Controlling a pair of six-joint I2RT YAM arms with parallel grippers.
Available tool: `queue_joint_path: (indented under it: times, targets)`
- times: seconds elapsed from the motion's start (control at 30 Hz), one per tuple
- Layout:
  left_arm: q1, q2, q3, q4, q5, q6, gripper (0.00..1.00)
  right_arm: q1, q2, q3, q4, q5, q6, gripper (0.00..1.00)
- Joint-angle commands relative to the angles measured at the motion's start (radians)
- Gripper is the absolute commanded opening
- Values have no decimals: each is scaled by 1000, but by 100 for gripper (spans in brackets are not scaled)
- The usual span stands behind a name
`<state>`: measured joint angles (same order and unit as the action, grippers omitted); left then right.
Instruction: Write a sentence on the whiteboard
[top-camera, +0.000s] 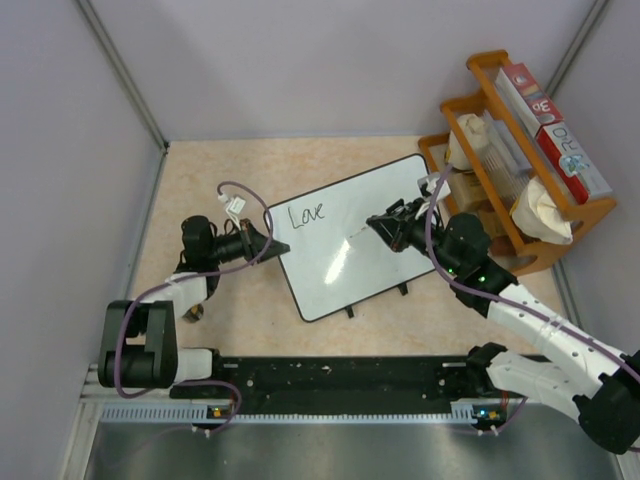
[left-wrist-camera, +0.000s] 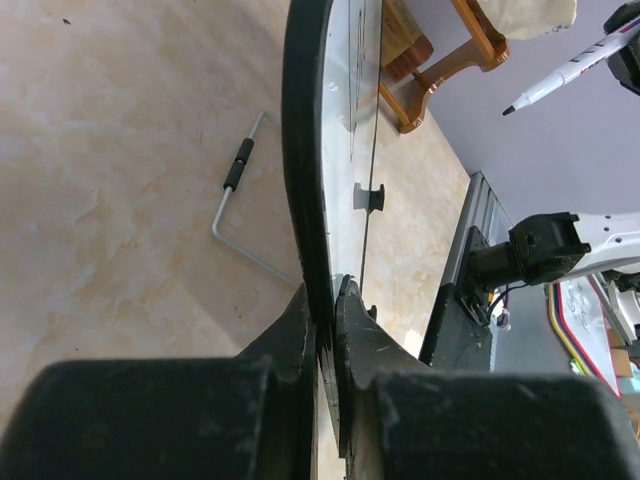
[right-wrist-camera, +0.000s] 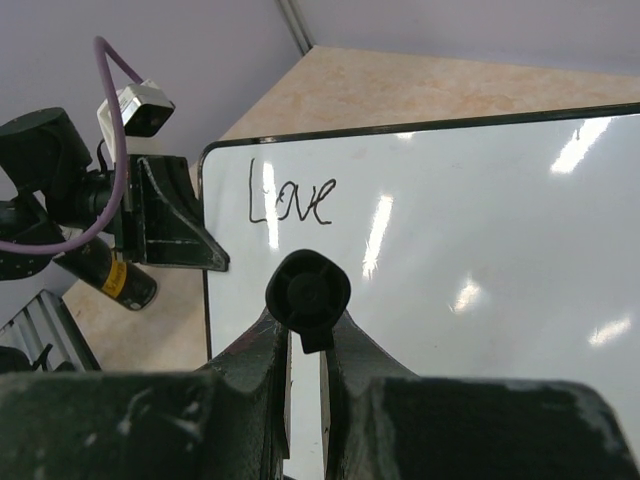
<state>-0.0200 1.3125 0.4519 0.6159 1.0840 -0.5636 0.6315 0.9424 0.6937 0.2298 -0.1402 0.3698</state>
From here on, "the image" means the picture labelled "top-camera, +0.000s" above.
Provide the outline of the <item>black white marker pen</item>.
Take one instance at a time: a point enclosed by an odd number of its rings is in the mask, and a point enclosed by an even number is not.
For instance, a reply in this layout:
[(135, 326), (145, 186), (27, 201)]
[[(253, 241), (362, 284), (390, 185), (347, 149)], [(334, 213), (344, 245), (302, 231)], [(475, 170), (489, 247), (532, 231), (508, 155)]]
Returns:
[(360, 228), (358, 231), (356, 231), (355, 233), (353, 233), (352, 235), (349, 236), (349, 239), (355, 238), (356, 236), (364, 233), (365, 231), (367, 231), (369, 229), (369, 225), (365, 225), (362, 228)]

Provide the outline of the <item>white whiteboard black frame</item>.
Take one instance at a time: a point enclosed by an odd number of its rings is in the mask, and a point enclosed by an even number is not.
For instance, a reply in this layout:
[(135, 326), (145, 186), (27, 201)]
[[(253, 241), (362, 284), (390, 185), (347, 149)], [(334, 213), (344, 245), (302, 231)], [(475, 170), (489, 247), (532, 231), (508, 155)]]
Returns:
[(428, 173), (424, 157), (414, 154), (270, 206), (264, 219), (274, 239), (290, 246), (279, 261), (303, 321), (432, 272), (425, 256), (413, 248), (392, 252), (371, 228), (349, 239), (395, 201), (418, 197), (417, 181)]

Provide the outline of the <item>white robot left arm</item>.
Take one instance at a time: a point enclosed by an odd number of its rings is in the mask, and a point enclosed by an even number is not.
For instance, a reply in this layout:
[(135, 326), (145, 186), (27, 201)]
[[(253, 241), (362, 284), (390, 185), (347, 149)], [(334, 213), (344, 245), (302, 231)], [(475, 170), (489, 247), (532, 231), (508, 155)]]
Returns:
[(222, 264), (264, 262), (288, 253), (290, 246), (269, 239), (248, 219), (218, 234), (207, 217), (195, 215), (182, 222), (181, 232), (183, 250), (172, 276), (140, 300), (108, 305), (97, 367), (102, 386), (164, 389), (192, 382), (209, 397), (226, 387), (225, 370), (214, 364), (216, 352), (180, 348), (176, 323), (199, 318), (203, 302), (217, 289)]

